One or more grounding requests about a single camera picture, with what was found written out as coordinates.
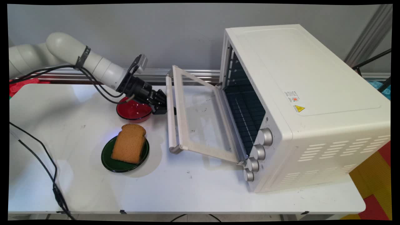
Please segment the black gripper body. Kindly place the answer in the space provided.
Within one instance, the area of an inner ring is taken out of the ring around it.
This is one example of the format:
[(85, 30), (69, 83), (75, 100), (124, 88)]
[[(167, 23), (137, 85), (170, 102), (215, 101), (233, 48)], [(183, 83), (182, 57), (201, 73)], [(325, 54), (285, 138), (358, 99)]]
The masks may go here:
[(127, 74), (124, 78), (124, 94), (138, 103), (148, 104), (153, 108), (158, 105), (153, 87), (131, 74)]

